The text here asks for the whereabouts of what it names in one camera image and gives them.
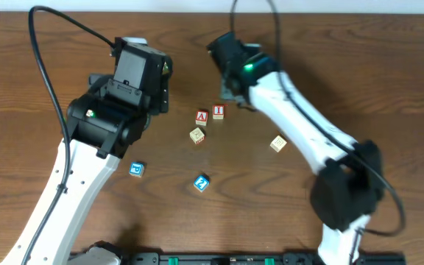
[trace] white wall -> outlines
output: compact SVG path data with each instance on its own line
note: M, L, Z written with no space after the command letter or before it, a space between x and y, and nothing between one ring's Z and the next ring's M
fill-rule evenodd
M424 0L274 0L282 13L419 13ZM214 12L232 0L0 0L0 10L27 11L41 4L68 11ZM268 12L266 0L239 0L238 12Z

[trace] wooden table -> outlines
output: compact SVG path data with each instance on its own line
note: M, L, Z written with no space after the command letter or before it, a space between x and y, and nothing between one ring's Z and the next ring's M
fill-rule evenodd
M194 146L198 108L219 98L219 74L205 45L227 31L228 16L72 13L115 36L145 37L172 56L170 111L155 117L128 150L93 204L74 245L104 239L128 250L282 252L316 249L322 223L308 201L314 178L291 144L269 147L277 127L263 114L226 109ZM283 15L283 60L302 93L336 126L370 138L384 156L385 177L405 202L408 228L396 238L366 235L366 251L403 251L424 264L424 15ZM65 21L36 15L40 49L62 108L87 89L91 72L112 73L106 45ZM238 36L273 52L270 15L238 15ZM61 139L35 64L26 13L0 13L0 261L45 187ZM148 163L143 178L132 161ZM211 185L199 193L200 172ZM371 228L392 229L386 196Z

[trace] toy block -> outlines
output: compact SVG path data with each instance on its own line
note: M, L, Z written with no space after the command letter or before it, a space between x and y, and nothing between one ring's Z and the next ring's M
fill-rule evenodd
M195 144L204 141L205 138L204 133L199 128L196 128L192 132L190 132L189 136L191 136L191 139L192 141L194 141Z
M206 126L207 125L208 113L207 111L199 110L196 113L196 124Z
M202 175L194 181L194 187L196 187L200 192L203 192L207 186L209 186L209 181Z
M129 173L134 177L141 177L144 174L144 169L144 165L133 162L132 165L130 165Z
M212 119L224 119L224 105L214 105Z
M279 152L285 145L287 144L286 140L284 140L279 135L271 142L271 147Z

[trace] green clip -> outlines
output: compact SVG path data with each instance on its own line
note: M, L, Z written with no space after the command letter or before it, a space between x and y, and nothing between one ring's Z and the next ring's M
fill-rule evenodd
M264 265L274 265L274 258L265 258Z
M178 265L180 262L179 258L169 258L168 259L168 265Z

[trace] blue block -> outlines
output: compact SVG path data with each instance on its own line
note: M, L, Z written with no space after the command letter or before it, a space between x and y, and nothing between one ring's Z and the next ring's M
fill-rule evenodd
M209 186L209 181L203 176L199 176L196 181L194 181L194 187L200 192L203 192L207 186Z
M130 165L129 173L132 176L141 177L141 175L144 173L144 165L133 162L132 165Z

